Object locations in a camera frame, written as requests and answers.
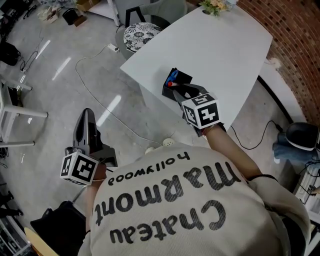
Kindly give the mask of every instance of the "power strip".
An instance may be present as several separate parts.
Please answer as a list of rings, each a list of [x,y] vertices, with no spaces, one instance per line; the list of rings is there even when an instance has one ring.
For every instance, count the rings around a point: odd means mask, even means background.
[[[112,51],[114,51],[115,53],[120,52],[119,48],[116,47],[115,45],[113,45],[112,43],[108,44],[108,48],[111,49]]]

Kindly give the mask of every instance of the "plug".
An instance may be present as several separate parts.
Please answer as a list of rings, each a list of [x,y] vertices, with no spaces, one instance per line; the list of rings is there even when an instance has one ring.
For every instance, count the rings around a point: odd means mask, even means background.
[[[116,47],[115,45],[113,45],[112,43],[108,44],[108,48],[112,51],[114,51],[115,53],[118,53],[120,50],[118,47]]]
[[[274,123],[274,125],[275,125],[275,128],[276,128],[280,133],[283,133],[283,132],[284,132],[284,129],[282,129],[282,127],[281,127],[279,124]]]

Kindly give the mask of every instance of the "table leg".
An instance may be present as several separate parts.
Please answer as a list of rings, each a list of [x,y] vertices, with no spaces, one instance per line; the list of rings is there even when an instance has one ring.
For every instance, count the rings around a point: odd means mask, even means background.
[[[3,80],[6,80],[7,82],[9,82],[9,83],[11,83],[11,84],[14,84],[16,87],[19,86],[19,87],[24,88],[24,89],[26,89],[26,90],[28,90],[28,91],[31,91],[31,90],[32,90],[32,87],[31,87],[31,86],[28,86],[28,85],[26,85],[26,84],[20,83],[20,82],[15,81],[15,80],[12,80],[12,79],[10,79],[10,78],[8,78],[8,77],[6,77],[6,76],[3,76],[3,75],[2,75],[2,78],[3,78]]]
[[[48,112],[36,111],[36,110],[29,109],[29,108],[14,106],[14,105],[5,105],[4,111],[16,112],[19,114],[40,117],[40,118],[47,118],[48,117]]]
[[[17,142],[0,142],[0,148],[13,148],[13,147],[22,147],[22,146],[33,146],[34,141],[17,141]]]

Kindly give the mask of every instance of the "blue pen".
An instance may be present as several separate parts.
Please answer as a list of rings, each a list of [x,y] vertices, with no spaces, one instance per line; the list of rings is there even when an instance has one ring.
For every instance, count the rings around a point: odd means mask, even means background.
[[[174,82],[176,80],[176,77],[179,73],[179,70],[175,70],[171,73],[171,75],[167,78],[167,80],[165,81],[165,85],[168,86],[169,82]]]

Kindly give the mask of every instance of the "hand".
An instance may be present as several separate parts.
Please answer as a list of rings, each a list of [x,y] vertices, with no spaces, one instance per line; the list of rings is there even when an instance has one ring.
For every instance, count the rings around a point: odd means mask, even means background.
[[[103,180],[107,178],[106,170],[107,170],[106,165],[100,162],[96,168],[93,180]]]

